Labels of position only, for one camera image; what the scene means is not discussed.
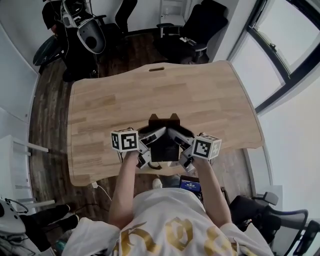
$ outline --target forearm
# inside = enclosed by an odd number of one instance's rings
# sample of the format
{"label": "forearm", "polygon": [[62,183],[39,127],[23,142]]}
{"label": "forearm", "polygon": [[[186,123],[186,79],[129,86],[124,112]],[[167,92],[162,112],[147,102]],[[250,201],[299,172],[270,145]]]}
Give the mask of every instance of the forearm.
{"label": "forearm", "polygon": [[134,217],[136,154],[129,152],[123,160],[109,209],[108,223],[119,229],[124,228]]}
{"label": "forearm", "polygon": [[195,158],[192,164],[198,172],[206,214],[218,228],[226,223],[231,223],[231,213],[227,201],[209,162]]}

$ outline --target person in black clothing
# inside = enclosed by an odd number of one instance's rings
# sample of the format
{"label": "person in black clothing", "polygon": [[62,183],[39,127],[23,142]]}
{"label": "person in black clothing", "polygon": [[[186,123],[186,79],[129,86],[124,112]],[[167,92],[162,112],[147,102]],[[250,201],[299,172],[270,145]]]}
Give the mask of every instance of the person in black clothing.
{"label": "person in black clothing", "polygon": [[60,46],[64,51],[68,70],[63,74],[63,80],[80,80],[90,78],[95,73],[96,60],[80,42],[77,35],[77,28],[66,28],[61,19],[61,0],[48,1],[42,10],[43,21],[47,29],[56,36]]}

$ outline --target white cube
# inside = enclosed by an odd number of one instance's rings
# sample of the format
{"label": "white cube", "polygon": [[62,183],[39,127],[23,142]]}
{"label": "white cube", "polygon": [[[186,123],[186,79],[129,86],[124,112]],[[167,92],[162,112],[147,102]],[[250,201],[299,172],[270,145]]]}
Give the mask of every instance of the white cube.
{"label": "white cube", "polygon": [[139,150],[139,135],[137,130],[122,129],[111,132],[111,147],[118,152]]}
{"label": "white cube", "polygon": [[221,142],[221,139],[211,135],[196,136],[193,141],[191,154],[193,157],[207,160],[213,159],[219,155]]}

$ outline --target person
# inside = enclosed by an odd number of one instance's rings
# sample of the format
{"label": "person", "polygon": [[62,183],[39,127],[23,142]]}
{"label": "person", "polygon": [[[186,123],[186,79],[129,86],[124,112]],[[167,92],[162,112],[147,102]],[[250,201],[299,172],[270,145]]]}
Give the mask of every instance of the person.
{"label": "person", "polygon": [[96,60],[80,42],[77,28],[66,28],[61,19],[61,0],[49,0],[42,9],[43,21],[51,30],[64,52],[67,70],[63,74],[66,82],[90,78],[96,72]]}
{"label": "person", "polygon": [[47,232],[60,229],[65,233],[78,225],[79,217],[76,214],[62,219],[71,211],[71,206],[72,203],[62,204],[31,215],[19,215],[25,226],[25,234],[22,237],[16,234],[0,234],[0,251],[6,256],[39,255],[46,251],[51,247]]}
{"label": "person", "polygon": [[203,206],[192,192],[181,188],[153,189],[134,198],[138,155],[137,151],[128,152],[123,160],[108,223],[82,218],[62,256],[273,256],[261,235],[258,242],[232,223],[207,160],[194,157],[192,163],[198,173]]}

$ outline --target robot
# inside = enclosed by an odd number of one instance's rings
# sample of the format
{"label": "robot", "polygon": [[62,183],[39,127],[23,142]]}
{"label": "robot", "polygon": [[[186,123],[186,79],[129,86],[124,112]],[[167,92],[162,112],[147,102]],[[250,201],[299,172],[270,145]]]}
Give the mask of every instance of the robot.
{"label": "robot", "polygon": [[169,119],[159,119],[152,114],[149,125],[138,130],[133,128],[113,130],[111,132],[111,147],[120,154],[128,151],[139,151],[139,169],[149,166],[151,162],[179,162],[188,173],[194,169],[193,157],[206,160],[214,159],[219,155],[222,140],[204,133],[199,136],[180,125],[177,114]]}

